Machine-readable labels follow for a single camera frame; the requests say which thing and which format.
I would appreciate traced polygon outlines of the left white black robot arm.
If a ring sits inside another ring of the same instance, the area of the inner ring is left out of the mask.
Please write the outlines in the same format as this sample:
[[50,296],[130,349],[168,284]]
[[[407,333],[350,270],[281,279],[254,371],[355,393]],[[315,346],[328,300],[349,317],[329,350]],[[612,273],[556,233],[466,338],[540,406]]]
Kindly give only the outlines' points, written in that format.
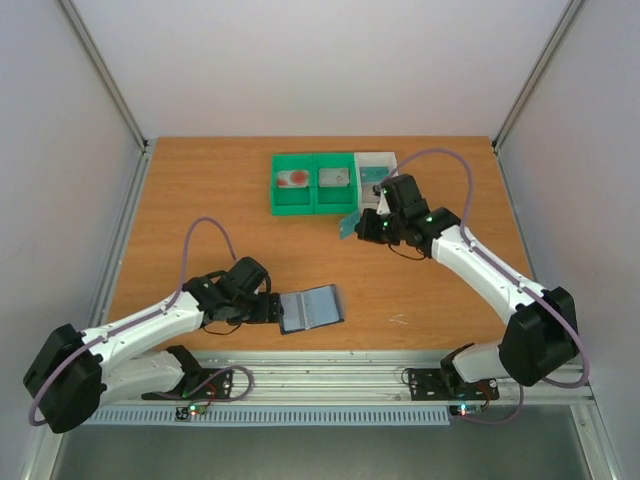
[[229,270],[181,277],[166,299],[121,320],[82,331],[70,324],[50,333],[23,384],[31,395],[28,421],[66,433],[99,408],[133,398],[230,400],[216,378],[231,368],[206,370],[184,346],[158,345],[224,322],[275,323],[280,297],[264,266],[251,257]]

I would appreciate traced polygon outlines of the blue leather card holder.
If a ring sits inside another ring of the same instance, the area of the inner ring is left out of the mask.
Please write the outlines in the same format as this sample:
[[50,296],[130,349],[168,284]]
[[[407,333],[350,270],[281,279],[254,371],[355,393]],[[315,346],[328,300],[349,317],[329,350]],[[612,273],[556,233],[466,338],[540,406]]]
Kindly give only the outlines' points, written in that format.
[[280,296],[280,333],[289,335],[345,321],[345,309],[335,284]]

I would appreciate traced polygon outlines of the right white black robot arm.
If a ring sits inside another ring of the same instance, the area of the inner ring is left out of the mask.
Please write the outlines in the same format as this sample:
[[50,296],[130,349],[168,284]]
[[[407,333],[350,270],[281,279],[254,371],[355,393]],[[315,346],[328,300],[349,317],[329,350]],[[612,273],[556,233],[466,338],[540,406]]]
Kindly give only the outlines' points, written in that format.
[[547,289],[486,250],[450,210],[429,208],[407,174],[374,187],[379,203],[363,210],[359,239],[394,248],[406,244],[460,277],[505,325],[501,340],[468,344],[441,362],[441,383],[463,396],[476,382],[511,378],[531,387],[580,353],[573,297],[562,287]]

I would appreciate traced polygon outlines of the teal VIP card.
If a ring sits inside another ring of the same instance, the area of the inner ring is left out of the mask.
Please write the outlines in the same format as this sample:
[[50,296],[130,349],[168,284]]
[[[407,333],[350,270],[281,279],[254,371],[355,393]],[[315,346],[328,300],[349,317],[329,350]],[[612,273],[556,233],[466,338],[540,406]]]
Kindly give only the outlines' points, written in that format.
[[359,168],[362,183],[380,183],[389,175],[387,166],[361,166]]
[[347,216],[342,218],[339,222],[339,238],[341,240],[348,238],[355,232],[356,226],[360,221],[361,213],[359,210],[354,210]]

